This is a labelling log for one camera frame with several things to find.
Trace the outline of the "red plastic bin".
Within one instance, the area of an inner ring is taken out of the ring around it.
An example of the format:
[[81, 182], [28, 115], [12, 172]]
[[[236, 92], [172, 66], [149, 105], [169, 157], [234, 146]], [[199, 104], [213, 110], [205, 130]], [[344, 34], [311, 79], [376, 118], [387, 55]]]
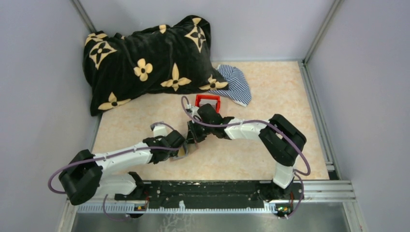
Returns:
[[196, 95], [195, 106], [201, 107], [208, 103], [216, 110], [217, 113], [219, 113], [221, 104], [220, 96], [205, 94]]

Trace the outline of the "pink leather card holder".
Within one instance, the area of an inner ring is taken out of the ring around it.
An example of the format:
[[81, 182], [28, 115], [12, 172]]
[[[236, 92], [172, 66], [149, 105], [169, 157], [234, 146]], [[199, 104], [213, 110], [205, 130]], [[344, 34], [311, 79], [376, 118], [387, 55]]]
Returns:
[[192, 155], [195, 151], [199, 149], [199, 145], [197, 142], [188, 143], [185, 142], [182, 147], [179, 149], [176, 156], [171, 157], [171, 161], [180, 160], [183, 158], [187, 158], [189, 155]]

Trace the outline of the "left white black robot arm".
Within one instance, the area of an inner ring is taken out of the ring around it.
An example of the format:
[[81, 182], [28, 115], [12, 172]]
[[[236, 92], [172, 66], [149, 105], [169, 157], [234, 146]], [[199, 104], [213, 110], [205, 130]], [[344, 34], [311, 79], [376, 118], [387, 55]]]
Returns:
[[67, 169], [59, 173], [59, 181], [72, 205], [91, 199], [113, 197], [117, 201], [144, 200], [147, 187], [133, 166], [157, 164], [175, 157], [186, 139], [166, 125], [152, 126], [153, 136], [120, 150], [92, 154], [80, 151]]

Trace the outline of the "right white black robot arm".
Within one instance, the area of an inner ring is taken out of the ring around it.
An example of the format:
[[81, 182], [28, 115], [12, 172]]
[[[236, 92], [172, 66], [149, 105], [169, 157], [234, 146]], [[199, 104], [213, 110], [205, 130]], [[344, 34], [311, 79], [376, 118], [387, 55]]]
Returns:
[[276, 161], [272, 192], [278, 199], [285, 199], [292, 191], [295, 162], [307, 142], [304, 134], [284, 116], [275, 114], [269, 120], [243, 120], [233, 116], [222, 117], [210, 105], [183, 106], [190, 117], [188, 144], [199, 144], [212, 134], [225, 140], [252, 140], [262, 142]]

